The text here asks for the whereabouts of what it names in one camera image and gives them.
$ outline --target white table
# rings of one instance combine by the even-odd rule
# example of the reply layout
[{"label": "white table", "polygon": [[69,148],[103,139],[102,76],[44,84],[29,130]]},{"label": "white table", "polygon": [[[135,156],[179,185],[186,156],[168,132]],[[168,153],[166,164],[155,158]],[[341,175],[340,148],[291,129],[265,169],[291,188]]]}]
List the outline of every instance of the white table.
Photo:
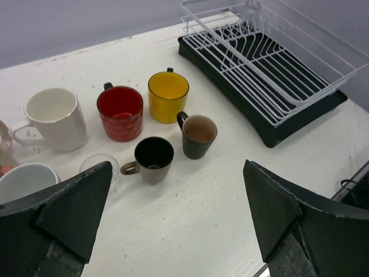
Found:
[{"label": "white table", "polygon": [[[84,277],[252,276],[263,262],[244,188],[245,160],[332,197],[339,181],[369,158],[369,115],[350,100],[277,147],[266,148],[247,119],[179,56],[181,35],[179,24],[0,70],[0,119],[7,125],[24,116],[25,100],[33,93],[65,87],[77,93],[88,127],[88,142],[70,154],[14,144],[20,163],[46,163],[65,180],[96,153],[113,155],[121,165],[132,161],[135,145],[148,136],[162,136],[175,148],[162,183],[151,186],[138,175],[120,177]],[[168,66],[190,83],[186,112],[206,115],[218,126],[218,138],[201,160],[184,156],[176,123],[162,125],[149,116],[148,80]],[[102,128],[96,98],[106,82],[131,86],[144,97],[144,130],[134,141],[114,142]]]}]

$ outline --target red mug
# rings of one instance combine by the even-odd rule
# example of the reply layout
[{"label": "red mug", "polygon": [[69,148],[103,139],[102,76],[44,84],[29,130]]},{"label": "red mug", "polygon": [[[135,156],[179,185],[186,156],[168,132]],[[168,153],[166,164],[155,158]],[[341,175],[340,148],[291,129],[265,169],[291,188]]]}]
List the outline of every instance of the red mug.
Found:
[{"label": "red mug", "polygon": [[130,87],[104,84],[97,98],[97,109],[106,134],[116,141],[130,141],[142,131],[144,100]]}]

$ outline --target rack wire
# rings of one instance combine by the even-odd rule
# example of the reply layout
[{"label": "rack wire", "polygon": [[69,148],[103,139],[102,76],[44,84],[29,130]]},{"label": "rack wire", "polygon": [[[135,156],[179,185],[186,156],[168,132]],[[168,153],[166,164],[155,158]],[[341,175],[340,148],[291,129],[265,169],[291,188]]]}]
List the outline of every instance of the rack wire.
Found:
[{"label": "rack wire", "polygon": [[263,3],[249,20],[240,20],[245,3],[192,11],[205,2],[215,3],[182,2],[183,40],[274,127],[369,64],[369,55],[280,0]]}]

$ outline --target wall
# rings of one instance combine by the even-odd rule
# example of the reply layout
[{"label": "wall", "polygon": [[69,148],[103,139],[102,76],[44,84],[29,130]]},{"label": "wall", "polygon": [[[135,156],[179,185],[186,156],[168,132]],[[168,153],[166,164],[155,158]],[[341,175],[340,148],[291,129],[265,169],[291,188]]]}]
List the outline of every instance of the wall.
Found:
[{"label": "wall", "polygon": [[[369,53],[366,0],[285,0]],[[0,68],[180,22],[181,0],[13,0],[0,3]],[[364,70],[343,89],[369,110]]]}]

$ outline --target brown mug handle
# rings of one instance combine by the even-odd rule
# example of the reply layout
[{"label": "brown mug handle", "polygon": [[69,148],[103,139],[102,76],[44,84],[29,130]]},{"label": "brown mug handle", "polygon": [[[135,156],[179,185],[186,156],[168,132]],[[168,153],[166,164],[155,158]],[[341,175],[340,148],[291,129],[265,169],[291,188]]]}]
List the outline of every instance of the brown mug handle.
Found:
[{"label": "brown mug handle", "polygon": [[0,149],[7,152],[12,147],[13,140],[7,126],[0,120]]},{"label": "brown mug handle", "polygon": [[104,84],[104,90],[106,91],[107,89],[109,89],[109,88],[112,88],[113,87],[113,85],[111,84],[111,83],[105,83]]},{"label": "brown mug handle", "polygon": [[123,175],[132,175],[132,174],[136,174],[139,172],[140,172],[140,167],[136,161],[126,163],[124,166],[121,167],[121,173]]},{"label": "brown mug handle", "polygon": [[189,116],[184,111],[177,113],[177,122],[181,130],[183,129],[183,123],[188,117]]}]

